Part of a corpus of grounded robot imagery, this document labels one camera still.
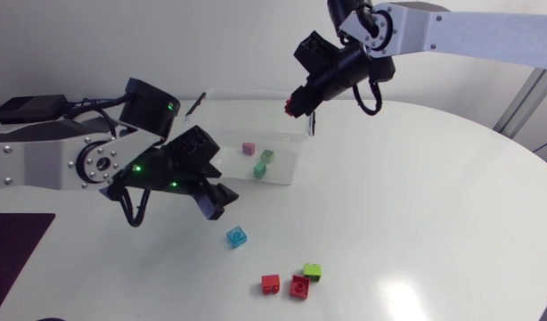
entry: translucent blue lego brick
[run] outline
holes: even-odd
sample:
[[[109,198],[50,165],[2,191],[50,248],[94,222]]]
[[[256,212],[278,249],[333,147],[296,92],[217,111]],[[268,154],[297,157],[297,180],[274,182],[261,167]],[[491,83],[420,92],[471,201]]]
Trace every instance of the translucent blue lego brick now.
[[[232,247],[234,249],[244,244],[248,240],[248,237],[239,226],[235,227],[232,231],[226,233],[226,235],[228,236],[228,240],[230,240],[230,243],[232,244]]]

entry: green lego brick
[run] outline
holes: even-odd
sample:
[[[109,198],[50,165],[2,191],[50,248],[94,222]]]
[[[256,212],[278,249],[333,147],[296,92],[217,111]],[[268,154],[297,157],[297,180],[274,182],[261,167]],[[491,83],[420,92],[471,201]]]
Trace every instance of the green lego brick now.
[[[257,179],[262,179],[264,175],[265,175],[265,164],[264,162],[260,161],[254,168],[254,177],[256,177]]]
[[[303,276],[311,281],[319,282],[321,280],[321,266],[319,264],[308,264],[303,266]]]
[[[269,164],[274,160],[274,152],[265,150],[264,152],[262,152],[262,155],[259,157],[259,159],[265,164]]]

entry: transparent bin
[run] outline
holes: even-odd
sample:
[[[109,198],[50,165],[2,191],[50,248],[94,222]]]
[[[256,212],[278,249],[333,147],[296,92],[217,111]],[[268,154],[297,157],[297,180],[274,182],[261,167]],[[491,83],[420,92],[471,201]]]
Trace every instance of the transparent bin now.
[[[301,145],[313,135],[314,116],[294,119],[286,114],[290,95],[284,93],[211,88],[206,94],[184,122],[187,128],[200,126],[220,145],[212,164],[222,177],[291,185]],[[242,151],[244,143],[256,145],[253,156]],[[274,157],[257,179],[254,167],[265,150]]]

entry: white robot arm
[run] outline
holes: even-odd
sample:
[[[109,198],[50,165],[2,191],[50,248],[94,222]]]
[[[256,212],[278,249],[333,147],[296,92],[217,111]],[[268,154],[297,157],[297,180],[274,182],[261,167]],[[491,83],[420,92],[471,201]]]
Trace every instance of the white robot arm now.
[[[311,114],[323,101],[353,88],[359,105],[376,115],[380,82],[394,77],[392,56],[439,52],[533,66],[547,70],[547,15],[450,12],[427,3],[378,4],[328,0],[342,48],[314,32],[296,58],[309,72],[286,105],[294,117]],[[376,109],[364,106],[357,84],[369,79]]]

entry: toy block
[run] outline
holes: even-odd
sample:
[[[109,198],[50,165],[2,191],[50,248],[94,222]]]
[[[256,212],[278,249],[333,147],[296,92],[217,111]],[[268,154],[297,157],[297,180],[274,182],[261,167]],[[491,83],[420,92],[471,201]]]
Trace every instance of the toy block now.
[[[257,179],[262,179],[266,171],[267,169],[265,168],[264,162],[260,161],[254,168],[254,177]]]
[[[226,235],[228,236],[228,240],[230,240],[230,243],[232,244],[232,247],[234,249],[244,244],[248,240],[248,237],[239,226],[235,227],[232,231],[226,233]]]
[[[264,152],[262,152],[262,155],[259,157],[259,159],[263,163],[269,164],[274,160],[274,152],[265,150]]]
[[[241,145],[241,149],[246,155],[252,156],[256,153],[256,145],[254,143],[244,143]]]
[[[306,263],[303,266],[303,276],[314,282],[321,279],[321,266],[319,264]]]
[[[309,294],[309,279],[303,276],[293,276],[291,279],[290,295],[292,297],[307,299]]]
[[[262,291],[264,294],[278,293],[280,291],[280,276],[262,276]]]

